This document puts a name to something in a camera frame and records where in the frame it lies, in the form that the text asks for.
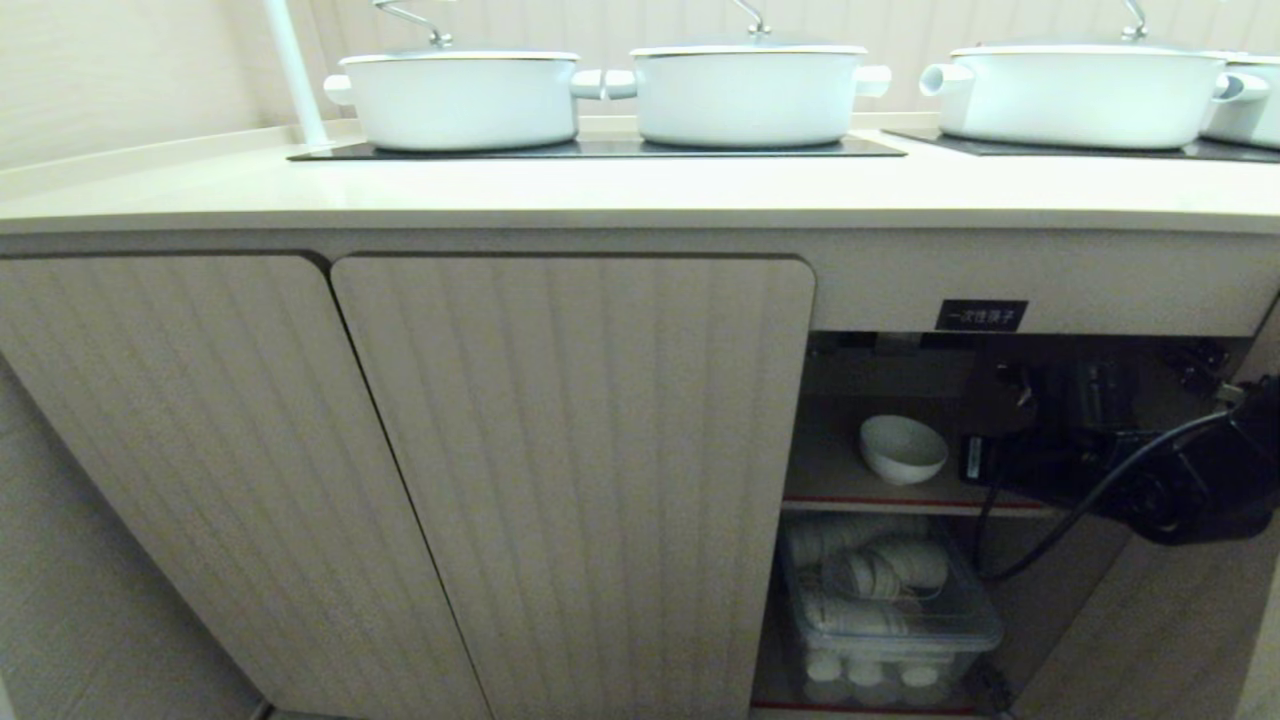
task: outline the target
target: black cable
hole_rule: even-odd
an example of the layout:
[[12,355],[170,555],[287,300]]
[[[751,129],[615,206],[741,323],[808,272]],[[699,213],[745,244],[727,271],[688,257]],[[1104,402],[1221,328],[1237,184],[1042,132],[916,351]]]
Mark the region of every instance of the black cable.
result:
[[[1229,416],[1230,411],[1222,411],[1222,413],[1213,413],[1212,415],[1206,415],[1203,418],[1197,418],[1196,420],[1181,424],[1169,430],[1167,433],[1157,437],[1156,439],[1148,442],[1147,445],[1142,446],[1137,452],[1126,457],[1124,462],[1116,465],[1114,470],[1107,473],[1106,477],[1102,478],[1102,480],[1098,484],[1093,486],[1093,489],[1089,491],[1089,495],[1084,496],[1084,500],[1078,502],[1075,507],[1071,509],[1071,511],[1066,515],[1066,518],[1064,518],[1052,530],[1050,530],[1050,533],[1044,536],[1044,539],[1042,539],[1039,544],[1037,544],[1030,552],[1024,555],[1021,560],[1014,562],[1011,566],[1000,573],[987,574],[982,573],[979,569],[978,577],[982,578],[983,580],[1000,583],[1020,574],[1023,570],[1027,570],[1041,557],[1044,557],[1044,555],[1047,555],[1048,551],[1052,550],[1053,546],[1057,544],[1060,539],[1062,539],[1062,536],[1070,532],[1070,529],[1075,527],[1075,524],[1080,520],[1080,518],[1083,518],[1084,514],[1093,507],[1093,505],[1098,501],[1098,498],[1101,498],[1108,489],[1111,489],[1111,486],[1114,486],[1116,480],[1123,478],[1125,473],[1132,470],[1134,465],[1146,460],[1148,455],[1151,455],[1156,450],[1160,450],[1160,447],[1169,445],[1170,442],[1174,442],[1175,439],[1199,430],[1201,428],[1225,420]],[[978,529],[977,529],[977,536],[974,538],[975,553],[982,547],[982,536],[983,532],[986,530],[987,518],[991,515],[991,510],[996,505],[996,495],[998,495],[1000,492],[1001,479],[1002,475],[997,474],[996,478],[992,480],[991,492],[987,493],[987,502],[983,503],[982,512],[978,515]],[[978,559],[975,557],[974,560],[977,565]]]

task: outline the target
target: cabinet door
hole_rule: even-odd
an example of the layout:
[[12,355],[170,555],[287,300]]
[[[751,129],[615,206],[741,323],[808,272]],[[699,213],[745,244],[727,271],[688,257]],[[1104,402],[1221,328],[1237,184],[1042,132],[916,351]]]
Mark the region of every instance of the cabinet door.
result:
[[352,258],[334,286],[494,715],[745,717],[809,268]]
[[314,265],[0,261],[0,350],[269,701],[488,717]]

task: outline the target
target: plastic storage box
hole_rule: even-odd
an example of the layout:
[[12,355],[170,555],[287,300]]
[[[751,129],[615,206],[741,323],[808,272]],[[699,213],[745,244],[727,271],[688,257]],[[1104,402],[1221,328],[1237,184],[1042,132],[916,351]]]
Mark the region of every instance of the plastic storage box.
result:
[[801,514],[781,536],[818,705],[941,706],[1004,626],[946,529],[913,515]]

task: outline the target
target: countertop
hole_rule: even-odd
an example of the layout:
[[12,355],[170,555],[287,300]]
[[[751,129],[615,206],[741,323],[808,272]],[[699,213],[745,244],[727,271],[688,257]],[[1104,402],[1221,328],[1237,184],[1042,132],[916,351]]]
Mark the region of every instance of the countertop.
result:
[[[616,126],[618,120],[612,120]],[[0,234],[241,228],[1074,228],[1280,236],[1280,164],[978,158],[289,163],[288,128],[0,173]],[[361,140],[330,123],[339,143]]]

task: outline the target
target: white enamel pot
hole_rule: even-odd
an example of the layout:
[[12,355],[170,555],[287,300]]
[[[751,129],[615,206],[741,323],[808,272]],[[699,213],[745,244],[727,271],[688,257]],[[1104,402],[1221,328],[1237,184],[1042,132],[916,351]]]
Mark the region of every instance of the white enamel pot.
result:
[[637,97],[640,135],[700,147],[796,147],[849,132],[856,96],[881,96],[886,67],[841,45],[689,45],[631,53],[635,72],[611,70],[609,100]]
[[577,135],[577,97],[600,99],[599,70],[570,53],[436,50],[361,55],[325,94],[355,105],[369,142],[388,150],[530,147]]
[[940,128],[996,142],[1167,150],[1196,140],[1226,61],[1208,53],[1120,45],[996,45],[931,65]]
[[1280,150],[1280,55],[1236,55],[1204,137]]

